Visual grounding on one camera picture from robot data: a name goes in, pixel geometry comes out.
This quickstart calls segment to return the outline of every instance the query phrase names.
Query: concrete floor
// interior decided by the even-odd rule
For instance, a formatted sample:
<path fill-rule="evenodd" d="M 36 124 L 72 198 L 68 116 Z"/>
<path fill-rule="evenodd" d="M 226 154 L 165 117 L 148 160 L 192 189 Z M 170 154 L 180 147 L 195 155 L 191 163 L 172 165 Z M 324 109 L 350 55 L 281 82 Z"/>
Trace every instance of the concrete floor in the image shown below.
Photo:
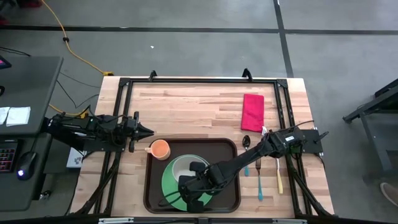
<path fill-rule="evenodd" d="M 66 26 L 277 28 L 272 0 L 48 0 Z M 286 29 L 394 30 L 394 0 L 280 0 Z M 11 9 L 13 24 L 56 25 L 44 7 Z M 229 76 L 247 67 L 255 77 L 286 77 L 279 34 L 181 32 L 68 32 L 77 54 L 116 75 Z M 335 213 L 341 217 L 398 222 L 398 208 L 364 174 L 378 170 L 376 153 L 359 120 L 341 119 L 397 78 L 395 35 L 287 35 L 294 77 L 304 78 L 312 115 L 323 140 L 326 174 Z M 0 30 L 0 46 L 32 55 L 64 57 L 62 72 L 91 85 L 102 75 L 70 55 L 57 31 Z M 99 92 L 60 75 L 77 103 Z M 75 108 L 57 86 L 52 104 Z M 0 213 L 0 220 L 63 215 L 76 174 L 53 175 L 54 193 L 25 212 Z"/>

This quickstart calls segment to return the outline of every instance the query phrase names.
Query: wooden plank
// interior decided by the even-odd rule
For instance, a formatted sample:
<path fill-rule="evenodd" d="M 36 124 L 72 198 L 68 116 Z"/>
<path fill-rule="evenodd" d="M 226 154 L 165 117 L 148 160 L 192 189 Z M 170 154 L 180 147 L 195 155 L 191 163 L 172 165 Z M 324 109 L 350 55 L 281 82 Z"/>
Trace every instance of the wooden plank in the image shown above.
<path fill-rule="evenodd" d="M 112 114 L 120 77 L 104 77 L 96 114 Z M 312 119 L 304 81 L 301 78 L 287 79 L 295 122 Z M 121 158 L 118 181 L 113 204 L 113 216 L 157 216 L 149 213 L 143 204 L 144 179 L 147 154 L 144 148 L 158 138 L 229 138 L 243 153 L 242 138 L 250 135 L 252 146 L 261 138 L 259 133 L 240 130 L 243 95 L 253 93 L 264 96 L 264 124 L 268 129 L 279 129 L 275 93 L 268 84 L 232 83 L 136 83 L 132 89 L 129 114 L 140 111 L 140 122 L 155 131 L 155 136 L 136 144 L 135 153 L 124 152 Z M 282 107 L 285 109 L 283 92 Z M 311 128 L 312 123 L 301 128 Z M 71 211 L 78 210 L 90 197 L 100 179 L 104 153 L 96 152 L 88 157 L 81 168 Z M 325 171 L 320 160 L 313 155 L 303 155 L 308 187 L 314 196 L 331 213 L 331 204 Z M 284 193 L 278 194 L 275 159 L 262 158 L 261 182 L 264 201 L 257 199 L 257 171 L 249 165 L 250 176 L 240 173 L 242 202 L 229 214 L 184 214 L 180 217 L 286 217 L 294 216 L 289 190 L 285 159 L 280 159 L 280 172 Z M 298 190 L 300 207 L 303 210 L 302 193 Z M 103 207 L 107 194 L 104 195 Z"/>

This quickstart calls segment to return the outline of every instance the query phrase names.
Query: desk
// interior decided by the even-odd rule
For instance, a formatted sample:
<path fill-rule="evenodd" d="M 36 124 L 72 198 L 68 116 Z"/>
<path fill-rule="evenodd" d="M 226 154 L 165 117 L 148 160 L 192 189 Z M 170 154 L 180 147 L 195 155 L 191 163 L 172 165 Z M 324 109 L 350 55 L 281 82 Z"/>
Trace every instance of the desk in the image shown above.
<path fill-rule="evenodd" d="M 6 88 L 0 96 L 0 107 L 30 106 L 30 117 L 25 125 L 7 127 L 4 122 L 0 125 L 0 138 L 21 140 L 16 163 L 30 150 L 36 152 L 37 157 L 34 175 L 29 180 L 18 180 L 16 169 L 12 173 L 0 174 L 2 212 L 28 209 L 32 199 L 37 199 L 42 190 L 43 169 L 52 138 L 50 134 L 38 133 L 63 62 L 60 57 L 8 57 L 7 60 L 12 67 L 0 70 L 0 85 Z"/>
<path fill-rule="evenodd" d="M 96 114 L 112 114 L 120 77 L 105 77 L 103 80 Z M 304 81 L 301 78 L 288 79 L 290 98 L 296 123 L 312 119 Z M 147 154 L 144 148 L 158 138 L 229 138 L 235 142 L 238 154 L 244 152 L 242 138 L 250 135 L 254 146 L 260 140 L 259 133 L 240 130 L 243 94 L 264 95 L 264 124 L 268 129 L 279 129 L 279 119 L 272 85 L 254 83 L 135 83 L 132 88 L 129 114 L 140 112 L 140 122 L 154 130 L 155 135 L 136 143 L 134 153 L 122 153 L 118 181 L 114 196 L 112 216 L 130 217 L 175 217 L 154 215 L 143 204 L 144 179 Z M 304 124 L 301 128 L 311 128 Z M 103 163 L 103 152 L 93 153 L 85 159 L 81 168 L 71 212 L 81 208 L 98 186 Z M 333 213 L 325 171 L 319 158 L 303 155 L 307 184 L 319 202 Z M 276 164 L 271 157 L 262 158 L 261 182 L 263 202 L 257 199 L 257 171 L 249 165 L 250 176 L 240 173 L 241 204 L 233 213 L 199 214 L 204 217 L 293 217 L 289 180 L 285 159 L 280 159 L 284 193 L 278 194 Z M 106 204 L 105 190 L 103 203 Z M 298 190 L 300 208 L 304 210 L 302 194 Z M 182 214 L 179 217 L 197 217 Z"/>
<path fill-rule="evenodd" d="M 60 57 L 8 57 L 11 68 L 0 70 L 0 107 L 30 106 L 28 124 L 0 125 L 0 135 L 36 135 L 42 127 L 63 59 Z"/>
<path fill-rule="evenodd" d="M 11 173 L 0 174 L 0 192 L 2 194 L 0 212 L 27 210 L 33 199 L 39 199 L 43 187 L 45 175 L 42 171 L 49 153 L 51 135 L 41 133 L 36 140 L 35 138 L 20 138 L 20 140 L 22 147 L 18 152 L 19 157 L 30 150 L 37 153 L 35 172 L 29 180 L 18 180 L 16 169 Z"/>

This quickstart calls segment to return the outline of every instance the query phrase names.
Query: white paper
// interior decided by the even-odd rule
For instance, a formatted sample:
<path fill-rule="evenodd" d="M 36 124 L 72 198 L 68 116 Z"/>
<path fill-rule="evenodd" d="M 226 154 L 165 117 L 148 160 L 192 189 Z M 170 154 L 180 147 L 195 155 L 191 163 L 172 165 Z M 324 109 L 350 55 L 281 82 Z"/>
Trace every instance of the white paper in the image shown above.
<path fill-rule="evenodd" d="M 6 126 L 27 124 L 30 116 L 30 106 L 24 108 L 10 108 Z"/>
<path fill-rule="evenodd" d="M 267 128 L 265 126 L 262 127 L 261 136 L 265 135 L 267 132 Z"/>
<path fill-rule="evenodd" d="M 0 125 L 4 124 L 4 121 L 7 118 L 7 114 L 8 114 L 9 110 L 10 110 L 10 107 L 0 108 Z"/>
<path fill-rule="evenodd" d="M 83 155 L 87 154 L 86 151 L 78 152 L 75 148 L 70 148 L 67 168 L 81 168 L 83 162 Z"/>

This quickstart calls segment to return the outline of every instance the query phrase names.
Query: computer mouse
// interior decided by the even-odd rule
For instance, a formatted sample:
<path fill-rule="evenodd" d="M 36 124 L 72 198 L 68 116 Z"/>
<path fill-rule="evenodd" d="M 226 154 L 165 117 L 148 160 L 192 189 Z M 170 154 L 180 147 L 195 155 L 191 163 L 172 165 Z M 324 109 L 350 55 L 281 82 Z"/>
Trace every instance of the computer mouse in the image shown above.
<path fill-rule="evenodd" d="M 19 180 L 29 180 L 34 173 L 36 152 L 25 152 L 17 163 L 17 178 Z"/>

